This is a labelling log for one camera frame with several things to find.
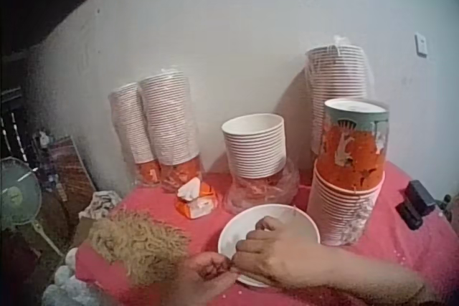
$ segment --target hand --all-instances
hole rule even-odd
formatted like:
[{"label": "hand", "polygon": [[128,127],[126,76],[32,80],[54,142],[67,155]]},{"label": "hand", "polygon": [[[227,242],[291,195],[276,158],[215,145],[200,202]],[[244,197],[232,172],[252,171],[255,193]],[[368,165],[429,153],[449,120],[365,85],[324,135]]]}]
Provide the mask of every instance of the hand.
[{"label": "hand", "polygon": [[270,216],[261,219],[236,250],[232,261],[241,274],[290,288],[327,285],[339,251],[302,237],[294,226]]},{"label": "hand", "polygon": [[180,266],[163,306],[204,306],[230,288],[237,273],[230,271],[230,260],[216,252],[203,252]]}]

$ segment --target orange tissue box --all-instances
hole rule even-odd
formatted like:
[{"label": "orange tissue box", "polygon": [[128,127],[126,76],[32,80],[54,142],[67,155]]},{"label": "orange tissue box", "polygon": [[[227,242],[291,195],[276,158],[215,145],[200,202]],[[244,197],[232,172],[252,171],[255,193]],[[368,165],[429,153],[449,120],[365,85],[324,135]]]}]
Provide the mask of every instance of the orange tissue box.
[{"label": "orange tissue box", "polygon": [[217,193],[207,183],[195,177],[179,188],[176,210],[188,219],[210,214],[218,205]]}]

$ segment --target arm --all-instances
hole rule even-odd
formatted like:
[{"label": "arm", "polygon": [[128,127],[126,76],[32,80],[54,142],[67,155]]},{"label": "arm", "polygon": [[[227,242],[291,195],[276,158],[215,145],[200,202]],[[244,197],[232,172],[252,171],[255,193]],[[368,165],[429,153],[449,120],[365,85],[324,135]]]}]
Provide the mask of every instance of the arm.
[{"label": "arm", "polygon": [[423,279],[396,264],[337,250],[329,287],[350,292],[377,305],[419,305],[434,301]]},{"label": "arm", "polygon": [[325,247],[266,217],[237,243],[236,268],[269,285],[287,288],[327,286],[378,305],[418,305],[434,300],[424,281],[395,264]]}]

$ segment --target plastic bag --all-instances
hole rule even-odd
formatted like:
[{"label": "plastic bag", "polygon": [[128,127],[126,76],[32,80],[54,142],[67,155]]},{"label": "plastic bag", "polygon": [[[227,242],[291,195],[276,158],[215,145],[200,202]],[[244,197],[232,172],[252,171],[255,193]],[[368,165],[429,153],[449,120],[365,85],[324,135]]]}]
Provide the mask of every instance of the plastic bag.
[{"label": "plastic bag", "polygon": [[124,85],[112,91],[108,99],[113,127],[130,174],[137,185],[157,185],[161,175],[160,168],[148,139],[138,84]]},{"label": "plastic bag", "polygon": [[233,214],[261,204],[291,204],[298,192],[300,176],[291,159],[273,176],[248,179],[233,174],[224,207]]},{"label": "plastic bag", "polygon": [[361,47],[346,37],[311,49],[305,66],[313,112],[311,150],[317,156],[321,145],[324,102],[332,98],[375,98],[374,76]]},{"label": "plastic bag", "polygon": [[163,186],[176,191],[201,177],[197,126],[188,78],[176,69],[140,81],[148,134],[161,166]]}]

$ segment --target red tablecloth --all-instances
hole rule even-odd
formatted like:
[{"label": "red tablecloth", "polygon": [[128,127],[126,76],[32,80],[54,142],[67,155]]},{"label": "red tablecloth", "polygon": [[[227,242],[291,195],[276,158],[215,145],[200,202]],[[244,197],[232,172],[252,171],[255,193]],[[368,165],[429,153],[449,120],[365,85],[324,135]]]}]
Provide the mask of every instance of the red tablecloth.
[{"label": "red tablecloth", "polygon": [[[210,174],[206,180],[217,190],[228,189],[231,179],[227,175]],[[368,257],[396,262],[422,274],[440,293],[449,293],[459,285],[459,238],[445,218],[436,209],[417,231],[410,231],[395,210],[403,200],[410,178],[391,163],[386,167],[386,180],[368,226],[359,242],[348,249]],[[295,204],[306,209],[308,187],[301,187]],[[174,209],[174,196],[161,189],[137,188],[122,202],[130,210],[148,211],[154,218],[181,227],[191,237],[191,252],[217,250],[219,233],[232,215],[222,209],[196,220],[185,219]],[[155,305],[152,288],[139,288],[130,284],[121,264],[109,265],[87,243],[77,251],[78,279],[94,282],[124,305]],[[357,305],[360,301],[325,288],[296,292],[251,290],[236,284],[211,305]]]}]

